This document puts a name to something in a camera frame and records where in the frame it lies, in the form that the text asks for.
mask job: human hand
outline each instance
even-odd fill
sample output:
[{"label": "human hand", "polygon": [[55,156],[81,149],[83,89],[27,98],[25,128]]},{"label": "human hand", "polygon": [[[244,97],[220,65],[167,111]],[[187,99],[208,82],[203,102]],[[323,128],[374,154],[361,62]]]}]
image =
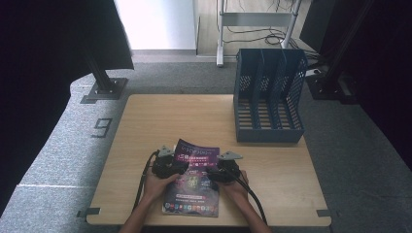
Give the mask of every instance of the human hand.
[{"label": "human hand", "polygon": [[[240,180],[244,183],[249,183],[246,171],[241,170]],[[217,183],[220,189],[223,189],[227,197],[234,202],[241,199],[248,200],[248,191],[237,181],[232,183]]]},{"label": "human hand", "polygon": [[174,182],[179,176],[179,174],[174,174],[167,179],[161,179],[152,172],[152,167],[150,167],[146,174],[145,189],[142,199],[153,202],[161,196],[166,186],[169,183]]}]

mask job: black cable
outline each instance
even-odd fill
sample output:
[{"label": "black cable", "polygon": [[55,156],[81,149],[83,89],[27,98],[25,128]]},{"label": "black cable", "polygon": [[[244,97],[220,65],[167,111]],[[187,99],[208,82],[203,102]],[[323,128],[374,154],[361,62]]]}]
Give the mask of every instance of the black cable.
[{"label": "black cable", "polygon": [[245,12],[245,9],[242,7],[242,4],[240,4],[240,0],[239,0],[239,7],[243,10],[243,12]]},{"label": "black cable", "polygon": [[[276,6],[276,12],[278,12],[279,8],[282,8],[282,9],[285,10],[285,11],[286,11],[287,9],[289,9],[290,11],[292,11],[294,2],[295,2],[295,0],[292,0],[292,3],[291,3],[291,5],[290,5],[289,7],[283,8],[283,7],[280,7],[280,0],[278,0],[278,1],[277,1],[277,4],[276,4],[276,5],[277,5],[277,6]],[[269,9],[274,5],[274,3],[275,3],[275,0],[273,0],[273,3],[272,3],[272,4],[269,6],[269,8],[267,9],[267,12],[268,12]],[[225,8],[226,8],[226,11],[227,11],[227,1],[225,1]],[[220,32],[221,29],[219,28],[218,13],[219,13],[219,1],[216,0],[216,26],[218,27],[218,32]],[[265,36],[265,37],[260,37],[260,38],[256,38],[256,39],[252,39],[252,40],[232,40],[232,41],[225,41],[225,40],[223,40],[223,42],[224,42],[224,43],[227,43],[227,44],[229,44],[229,43],[236,43],[236,42],[254,42],[254,41],[264,40],[264,42],[265,42],[267,45],[277,46],[277,45],[280,45],[280,44],[282,43],[282,41],[285,40],[285,37],[286,37],[286,33],[285,33],[285,32],[283,32],[283,31],[281,31],[281,30],[278,30],[278,29],[274,29],[274,28],[272,28],[272,27],[263,28],[263,29],[256,29],[256,30],[248,30],[248,31],[233,31],[233,30],[230,29],[228,26],[227,26],[226,28],[227,28],[227,30],[228,30],[229,32],[235,33],[235,34],[237,34],[237,33],[252,33],[252,32],[259,32],[259,31],[269,31],[269,32],[270,32],[270,34],[267,35],[267,36]],[[271,39],[277,39],[278,41],[275,42],[275,43],[274,43],[274,42],[270,42]],[[291,48],[293,48],[293,49],[300,49],[300,50],[301,50],[301,48],[298,46],[297,42],[296,42],[293,38],[290,39],[289,45],[290,45]],[[313,59],[313,60],[319,60],[319,59],[320,59],[320,56],[319,56],[315,51],[304,50],[304,52],[305,52],[305,55],[306,55],[306,57],[307,57],[308,59]]]},{"label": "black cable", "polygon": [[146,162],[145,169],[143,170],[142,177],[140,178],[139,188],[137,189],[136,200],[134,201],[133,210],[137,207],[140,201],[140,196],[142,195],[143,184],[146,180],[146,175],[148,174],[149,167],[151,166],[152,158],[155,155],[158,155],[159,150],[153,152],[149,157],[148,161]]},{"label": "black cable", "polygon": [[263,207],[260,204],[260,201],[258,200],[258,197],[255,195],[255,193],[251,190],[251,188],[244,183],[242,180],[240,180],[238,177],[234,176],[230,171],[228,171],[227,169],[223,168],[233,179],[235,179],[238,183],[240,183],[240,185],[243,186],[243,188],[245,188],[248,193],[254,198],[255,202],[257,203],[257,207],[258,210],[260,211],[260,215],[261,215],[261,219],[263,220],[263,222],[267,225],[267,220],[266,220],[266,216],[264,215],[264,211],[263,211]]}]

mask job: pamphlet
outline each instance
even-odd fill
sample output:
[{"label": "pamphlet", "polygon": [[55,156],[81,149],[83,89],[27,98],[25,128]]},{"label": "pamphlet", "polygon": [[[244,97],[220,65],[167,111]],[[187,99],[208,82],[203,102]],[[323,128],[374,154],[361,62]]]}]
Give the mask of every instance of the pamphlet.
[{"label": "pamphlet", "polygon": [[174,161],[188,162],[186,172],[165,190],[163,212],[170,215],[219,214],[219,187],[207,177],[206,168],[217,168],[219,148],[200,147],[180,139]]}]

